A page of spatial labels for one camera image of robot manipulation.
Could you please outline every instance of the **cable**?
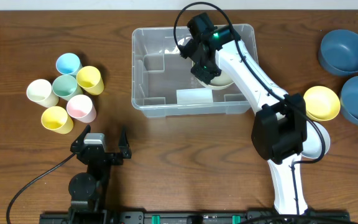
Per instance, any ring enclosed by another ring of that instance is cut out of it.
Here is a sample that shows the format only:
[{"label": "cable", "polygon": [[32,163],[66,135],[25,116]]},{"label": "cable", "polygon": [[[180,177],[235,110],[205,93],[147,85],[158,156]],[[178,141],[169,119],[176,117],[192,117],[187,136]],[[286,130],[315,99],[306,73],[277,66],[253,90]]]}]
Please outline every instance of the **cable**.
[{"label": "cable", "polygon": [[293,104],[291,104],[289,101],[279,97],[277,94],[274,93],[274,91],[272,89],[270,89],[256,74],[255,72],[253,71],[253,69],[250,67],[250,65],[248,64],[246,58],[243,56],[242,52],[241,52],[241,49],[240,49],[240,46],[239,46],[239,43],[238,43],[238,40],[235,38],[235,30],[233,28],[233,24],[231,23],[229,17],[226,15],[226,13],[220,9],[219,7],[215,6],[214,4],[211,4],[211,3],[208,3],[208,2],[194,2],[194,3],[191,3],[187,6],[185,6],[178,14],[178,17],[177,19],[175,20],[175,24],[173,25],[173,39],[180,51],[180,45],[178,44],[178,41],[177,41],[177,33],[176,33],[176,29],[177,29],[177,25],[178,25],[178,21],[179,21],[179,18],[180,16],[183,14],[183,12],[188,9],[189,7],[191,6],[195,6],[195,5],[198,5],[198,4],[204,4],[204,5],[207,5],[207,6],[211,6],[213,8],[215,8],[216,10],[218,10],[223,16],[224,18],[226,19],[227,23],[229,24],[229,29],[230,29],[230,33],[232,34],[233,36],[233,39],[236,43],[236,48],[237,48],[237,51],[239,53],[239,56],[241,58],[241,60],[244,62],[244,64],[246,65],[246,67],[248,68],[248,70],[251,72],[251,74],[254,76],[254,78],[263,86],[263,88],[268,92],[269,95],[272,95],[274,98],[276,98],[279,102],[283,103],[285,106],[288,106],[289,108],[291,108],[293,111],[295,111],[296,113],[298,113],[302,118],[304,118],[307,122],[310,123],[310,125],[312,125],[312,127],[314,128],[314,130],[316,130],[317,132],[317,135],[318,137],[320,138],[320,141],[321,141],[321,154],[319,155],[319,157],[317,159],[314,159],[314,160],[311,160],[311,161],[295,161],[295,162],[292,162],[291,166],[290,166],[290,169],[291,169],[291,172],[292,172],[292,179],[293,179],[293,186],[294,186],[294,190],[295,190],[295,203],[296,203],[296,213],[299,215],[300,214],[300,211],[299,211],[299,203],[298,203],[298,191],[297,191],[297,187],[296,187],[296,180],[295,180],[295,165],[296,164],[313,164],[313,163],[316,163],[318,161],[320,161],[324,155],[325,155],[325,152],[326,152],[326,145],[325,145],[325,141],[324,141],[324,137],[323,135],[321,134],[321,131],[318,129],[317,125],[314,124],[314,122],[312,122],[312,120],[310,120],[302,111],[300,111],[296,106],[294,106]]},{"label": "cable", "polygon": [[355,222],[349,222],[344,220],[335,220],[332,218],[324,218],[324,217],[310,217],[304,215],[271,215],[267,217],[256,217],[251,218],[246,221],[240,222],[238,224],[250,224],[259,221],[267,221],[267,220],[283,220],[283,219],[293,219],[293,220],[308,220],[308,221],[316,221],[316,222],[323,222],[327,224],[357,224]]},{"label": "cable", "polygon": [[52,171],[54,171],[55,169],[61,167],[62,165],[64,165],[67,161],[69,161],[73,156],[75,156],[75,153],[71,154],[69,157],[67,157],[65,160],[61,161],[61,163],[57,164],[55,167],[53,167],[52,169],[44,172],[43,174],[39,175],[37,178],[35,178],[34,180],[31,180],[28,184],[26,184],[22,189],[20,189],[20,191],[18,193],[16,193],[15,197],[12,198],[11,202],[9,203],[7,210],[6,210],[6,222],[7,224],[11,224],[11,218],[9,217],[10,213],[11,213],[11,208],[13,206],[13,203],[15,202],[15,200],[18,198],[18,196],[23,193],[23,191],[25,189],[27,189],[28,187],[30,187],[32,184],[34,184],[37,180],[41,179],[42,177],[45,177],[46,175],[50,174]]}]

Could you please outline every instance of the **gray plastic container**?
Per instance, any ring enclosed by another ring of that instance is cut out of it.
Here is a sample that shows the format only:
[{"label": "gray plastic container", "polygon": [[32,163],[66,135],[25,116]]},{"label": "gray plastic container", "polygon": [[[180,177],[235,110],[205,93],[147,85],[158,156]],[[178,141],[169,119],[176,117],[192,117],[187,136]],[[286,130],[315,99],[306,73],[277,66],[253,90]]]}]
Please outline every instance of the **gray plastic container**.
[{"label": "gray plastic container", "polygon": [[[248,24],[236,24],[234,28],[258,62],[254,28]],[[185,45],[190,38],[187,27],[177,27],[179,44]],[[146,117],[241,114],[250,108],[235,83],[223,90],[212,90],[213,100],[178,103],[177,90],[204,88],[190,69],[191,59],[180,57],[172,27],[138,28],[132,33],[132,105]]]}]

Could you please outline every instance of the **green clip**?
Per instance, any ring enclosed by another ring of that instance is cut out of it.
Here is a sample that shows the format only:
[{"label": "green clip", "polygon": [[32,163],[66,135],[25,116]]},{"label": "green clip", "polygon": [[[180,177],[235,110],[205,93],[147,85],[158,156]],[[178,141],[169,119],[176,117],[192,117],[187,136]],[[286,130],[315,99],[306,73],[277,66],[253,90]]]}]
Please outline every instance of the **green clip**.
[{"label": "green clip", "polygon": [[233,219],[232,224],[238,224],[241,222],[241,216],[239,216],[239,215],[233,215],[232,219]]},{"label": "green clip", "polygon": [[152,216],[152,224],[160,224],[160,216],[159,215]]}]

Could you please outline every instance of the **wooden table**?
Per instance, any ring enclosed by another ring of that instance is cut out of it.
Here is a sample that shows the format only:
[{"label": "wooden table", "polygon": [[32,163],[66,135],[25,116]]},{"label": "wooden table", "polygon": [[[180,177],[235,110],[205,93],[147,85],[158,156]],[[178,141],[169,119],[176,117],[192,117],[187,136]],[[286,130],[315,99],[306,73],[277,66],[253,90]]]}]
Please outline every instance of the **wooden table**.
[{"label": "wooden table", "polygon": [[[133,156],[112,171],[109,208],[148,211],[246,210],[272,207],[266,161],[250,132],[253,114],[172,116],[147,119],[131,105],[131,34],[138,27],[172,26],[177,11],[0,12],[0,223],[14,194],[70,155],[84,123],[66,135],[44,129],[45,108],[29,101],[27,85],[59,76],[55,61],[65,52],[104,73],[105,91],[94,98],[92,132],[116,149],[121,126]],[[180,25],[198,12],[186,12]],[[225,24],[217,12],[215,24]],[[333,29],[358,33],[358,11],[227,11],[232,22],[255,29],[259,62],[289,93],[324,85],[339,93],[349,77],[325,72],[317,61],[323,35]],[[358,126],[341,115],[323,123],[331,149],[323,161],[301,168],[308,205],[348,210],[358,222]],[[44,211],[70,206],[68,182],[86,166],[72,159],[27,189],[12,208],[13,223],[38,223]]]}]

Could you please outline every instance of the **white wall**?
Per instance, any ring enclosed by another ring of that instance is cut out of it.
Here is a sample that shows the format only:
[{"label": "white wall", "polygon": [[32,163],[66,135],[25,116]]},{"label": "white wall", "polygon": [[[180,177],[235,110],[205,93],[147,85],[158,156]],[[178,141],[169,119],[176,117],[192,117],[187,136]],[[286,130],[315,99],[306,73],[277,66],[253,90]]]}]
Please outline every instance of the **white wall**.
[{"label": "white wall", "polygon": [[[0,0],[0,10],[164,10],[197,0]],[[358,0],[206,0],[222,9],[358,9]],[[190,9],[209,9],[194,6]]]}]

